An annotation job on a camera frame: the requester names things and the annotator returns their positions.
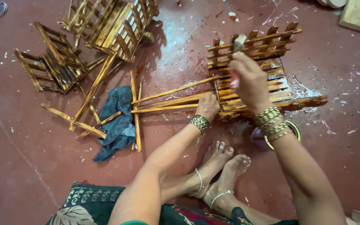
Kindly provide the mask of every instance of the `red floor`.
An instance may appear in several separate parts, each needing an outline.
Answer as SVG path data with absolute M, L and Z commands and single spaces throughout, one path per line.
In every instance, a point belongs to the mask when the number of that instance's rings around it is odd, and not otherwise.
M 40 54 L 47 47 L 32 23 L 38 20 L 59 29 L 56 22 L 69 1 L 6 2 L 9 10 L 0 18 L 0 224 L 43 224 L 64 203 L 74 182 L 87 179 L 98 185 L 125 185 L 132 181 L 147 156 L 182 129 L 193 112 L 143 114 L 144 150 L 138 153 L 126 148 L 114 159 L 94 163 L 92 158 L 100 148 L 96 137 L 76 141 L 74 137 L 81 129 L 69 131 L 66 121 L 40 107 L 49 103 L 73 116 L 82 102 L 81 95 L 39 94 L 20 64 L 12 62 L 15 48 Z M 174 0 L 158 3 L 160 15 L 150 27 L 156 42 L 142 47 L 135 63 L 126 64 L 106 80 L 102 97 L 96 97 L 94 105 L 101 109 L 108 90 L 129 84 L 129 70 L 137 71 L 143 96 L 171 90 L 208 76 L 205 46 L 212 45 L 214 38 L 226 43 L 234 33 L 247 34 L 252 29 L 266 32 L 273 25 L 284 30 L 288 22 L 299 20 L 304 32 L 282 58 L 294 97 L 326 94 L 329 103 L 286 116 L 301 128 L 304 146 L 327 174 L 346 215 L 360 210 L 360 33 L 337 25 L 341 10 L 297 0 L 180 0 L 182 6 Z M 233 22 L 229 12 L 236 13 L 240 21 Z M 94 59 L 97 51 L 82 49 L 83 59 Z M 84 84 L 90 87 L 97 73 L 95 70 Z M 205 84 L 173 96 L 209 88 Z M 253 161 L 239 179 L 237 198 L 272 216 L 295 218 L 290 189 L 275 153 L 251 144 L 250 124 L 245 119 L 215 123 L 185 152 L 186 157 L 177 162 L 170 176 L 192 172 L 209 143 L 225 141 Z M 173 202 L 206 207 L 189 197 Z

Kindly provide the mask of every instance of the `green sari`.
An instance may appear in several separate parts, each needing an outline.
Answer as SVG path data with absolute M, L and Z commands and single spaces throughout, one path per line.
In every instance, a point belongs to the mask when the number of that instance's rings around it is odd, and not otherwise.
M 107 225 L 117 199 L 125 187 L 97 186 L 84 183 L 72 185 L 63 206 L 49 219 L 47 225 Z M 232 211 L 232 219 L 201 210 L 164 204 L 159 225 L 252 225 L 240 207 Z M 297 225 L 297 220 L 276 225 Z

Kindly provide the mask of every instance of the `silver anklet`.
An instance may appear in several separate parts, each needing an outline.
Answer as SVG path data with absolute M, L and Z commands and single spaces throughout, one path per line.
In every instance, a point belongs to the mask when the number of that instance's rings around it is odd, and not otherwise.
M 223 195 L 227 195 L 227 194 L 234 194 L 234 191 L 230 191 L 230 190 L 227 190 L 226 192 L 223 192 L 221 194 L 219 194 L 218 196 L 216 196 L 215 198 L 210 198 L 212 203 L 210 204 L 210 209 L 212 209 L 212 206 L 213 206 L 213 203 L 216 201 L 216 199 L 220 196 L 223 196 Z
M 195 172 L 196 172 L 196 173 L 198 174 L 198 176 L 200 177 L 201 184 L 200 184 L 200 189 L 199 189 L 197 192 L 195 192 L 194 194 L 189 195 L 190 197 L 196 195 L 199 191 L 201 191 L 202 188 L 204 188 L 203 185 L 202 185 L 202 181 L 203 181 L 203 180 L 202 180 L 201 174 L 198 172 L 197 168 L 195 168 Z

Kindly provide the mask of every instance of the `blue cloth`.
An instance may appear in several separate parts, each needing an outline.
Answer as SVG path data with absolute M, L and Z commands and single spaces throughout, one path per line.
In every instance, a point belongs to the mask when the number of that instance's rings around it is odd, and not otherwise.
M 109 159 L 117 150 L 125 148 L 136 140 L 136 128 L 132 124 L 132 100 L 133 96 L 129 85 L 120 86 L 108 92 L 108 99 L 101 110 L 100 120 L 105 120 L 119 111 L 122 111 L 122 115 L 103 125 L 106 138 L 98 140 L 102 147 L 93 158 L 94 162 Z

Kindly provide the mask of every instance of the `wooden handicraft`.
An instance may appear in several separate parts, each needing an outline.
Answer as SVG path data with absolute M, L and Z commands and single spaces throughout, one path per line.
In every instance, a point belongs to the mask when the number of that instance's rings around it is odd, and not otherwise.
M 78 86 L 87 74 L 101 64 L 107 55 L 85 64 L 78 58 L 66 35 L 34 22 L 48 48 L 39 56 L 15 49 L 14 53 L 38 92 L 49 91 L 66 94 Z
M 277 33 L 278 26 L 271 27 L 267 35 L 262 37 L 257 37 L 258 31 L 253 30 L 245 40 L 241 50 L 243 53 L 254 59 L 261 69 L 267 73 L 267 81 L 269 84 L 268 91 L 270 92 L 270 100 L 273 104 L 282 110 L 287 111 L 301 110 L 304 107 L 318 107 L 326 104 L 328 101 L 326 95 L 301 99 L 292 98 L 290 86 L 287 82 L 280 57 L 283 56 L 286 51 L 291 49 L 287 44 L 296 41 L 296 39 L 291 38 L 291 36 L 302 33 L 303 30 L 297 29 L 297 25 L 297 22 L 289 24 L 285 32 L 282 33 Z M 244 105 L 238 95 L 230 88 L 231 75 L 229 74 L 230 69 L 227 67 L 227 64 L 232 60 L 232 54 L 234 53 L 233 42 L 238 36 L 238 34 L 232 35 L 230 43 L 222 45 L 219 44 L 219 38 L 214 39 L 213 47 L 208 49 L 209 53 L 211 53 L 208 55 L 208 59 L 211 60 L 211 62 L 207 65 L 212 77 L 158 95 L 135 100 L 132 102 L 132 105 L 213 81 L 215 88 L 210 92 L 216 94 L 218 98 L 221 106 L 219 115 L 222 120 L 226 121 L 227 119 L 236 118 L 238 116 L 252 117 L 252 113 L 249 111 L 248 107 Z M 132 113 L 197 107 L 199 98 L 203 98 L 205 94 L 206 93 L 202 93 L 142 105 L 135 108 Z
M 70 2 L 63 22 L 67 30 L 76 33 L 76 47 L 84 39 L 88 48 L 99 49 L 123 59 L 134 61 L 134 53 L 144 39 L 153 43 L 154 37 L 145 29 L 153 16 L 158 16 L 154 0 L 80 0 Z

